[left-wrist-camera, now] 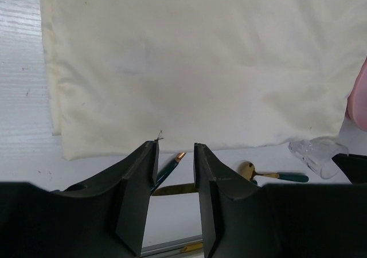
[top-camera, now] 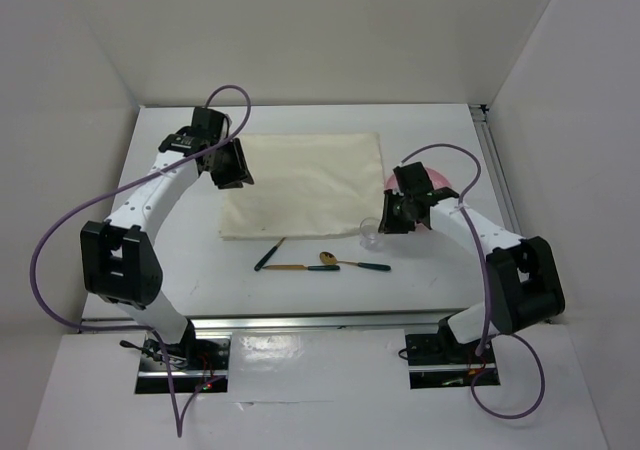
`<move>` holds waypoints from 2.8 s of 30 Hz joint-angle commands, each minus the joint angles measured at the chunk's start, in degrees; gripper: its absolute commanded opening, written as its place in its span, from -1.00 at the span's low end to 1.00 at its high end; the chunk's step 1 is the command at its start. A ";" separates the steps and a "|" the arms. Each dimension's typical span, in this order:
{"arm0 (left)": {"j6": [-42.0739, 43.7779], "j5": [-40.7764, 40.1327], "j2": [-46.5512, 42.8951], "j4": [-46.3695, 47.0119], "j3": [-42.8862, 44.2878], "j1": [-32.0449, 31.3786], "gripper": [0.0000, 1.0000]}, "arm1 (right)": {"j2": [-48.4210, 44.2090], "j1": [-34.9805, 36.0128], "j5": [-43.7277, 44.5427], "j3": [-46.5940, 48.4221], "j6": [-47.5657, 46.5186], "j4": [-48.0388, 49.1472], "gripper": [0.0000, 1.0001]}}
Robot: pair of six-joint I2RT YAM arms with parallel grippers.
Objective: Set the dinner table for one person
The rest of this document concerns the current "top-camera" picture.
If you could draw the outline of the clear drinking glass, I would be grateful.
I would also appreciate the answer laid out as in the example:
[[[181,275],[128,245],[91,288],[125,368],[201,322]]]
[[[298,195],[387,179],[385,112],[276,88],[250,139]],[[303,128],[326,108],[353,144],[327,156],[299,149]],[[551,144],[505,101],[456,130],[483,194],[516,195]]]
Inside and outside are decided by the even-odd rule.
[[[382,243],[382,234],[379,232],[380,219],[367,217],[359,226],[359,243],[367,250],[376,250]]]

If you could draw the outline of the cream cloth napkin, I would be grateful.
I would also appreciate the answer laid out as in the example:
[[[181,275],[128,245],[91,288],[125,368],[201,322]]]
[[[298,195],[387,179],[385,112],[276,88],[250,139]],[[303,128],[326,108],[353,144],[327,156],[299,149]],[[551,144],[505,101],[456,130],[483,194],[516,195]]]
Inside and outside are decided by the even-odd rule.
[[[223,239],[353,235],[382,214],[378,134],[247,135],[241,143],[254,183],[225,197]]]

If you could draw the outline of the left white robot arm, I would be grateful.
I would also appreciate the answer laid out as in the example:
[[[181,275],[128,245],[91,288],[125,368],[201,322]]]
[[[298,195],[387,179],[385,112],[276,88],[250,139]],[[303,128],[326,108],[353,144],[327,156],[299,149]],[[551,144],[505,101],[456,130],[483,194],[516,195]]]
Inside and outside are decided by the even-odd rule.
[[[147,181],[103,221],[89,221],[80,232],[86,290],[154,330],[151,349],[176,369],[196,361],[199,344],[193,323],[162,291],[154,243],[176,203],[201,175],[209,175],[220,190],[252,184],[241,142],[229,136],[230,125],[219,111],[195,108],[190,125],[159,145]]]

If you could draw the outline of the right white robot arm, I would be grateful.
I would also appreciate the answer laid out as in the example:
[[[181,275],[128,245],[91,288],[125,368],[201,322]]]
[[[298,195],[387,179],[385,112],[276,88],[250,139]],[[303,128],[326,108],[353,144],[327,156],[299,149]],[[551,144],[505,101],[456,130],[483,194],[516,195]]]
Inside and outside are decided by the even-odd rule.
[[[449,187],[434,186],[420,163],[393,170],[396,187],[384,192],[379,231],[408,234],[422,225],[479,257],[483,301],[438,323],[432,351],[448,362],[562,314],[566,307],[555,259],[541,237],[508,231],[464,203]]]

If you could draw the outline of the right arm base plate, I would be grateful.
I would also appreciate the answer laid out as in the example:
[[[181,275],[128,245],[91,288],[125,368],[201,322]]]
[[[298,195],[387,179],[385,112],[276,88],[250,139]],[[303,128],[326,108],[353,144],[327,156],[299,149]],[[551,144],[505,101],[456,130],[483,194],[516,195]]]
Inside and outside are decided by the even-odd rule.
[[[481,356],[474,343],[445,342],[437,334],[407,334],[405,347],[398,351],[408,365],[412,390],[499,386],[500,377],[491,345]]]

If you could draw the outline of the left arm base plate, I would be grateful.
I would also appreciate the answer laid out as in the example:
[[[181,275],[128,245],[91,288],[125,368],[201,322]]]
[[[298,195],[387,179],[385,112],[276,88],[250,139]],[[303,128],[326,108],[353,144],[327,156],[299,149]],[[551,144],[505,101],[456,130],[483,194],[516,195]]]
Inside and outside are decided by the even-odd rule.
[[[228,368],[230,339],[199,340],[195,356],[186,362],[172,356],[170,367],[176,394],[196,390],[205,394],[226,393],[229,386]],[[168,374],[159,344],[147,339],[142,347],[135,393],[138,395],[169,394]]]

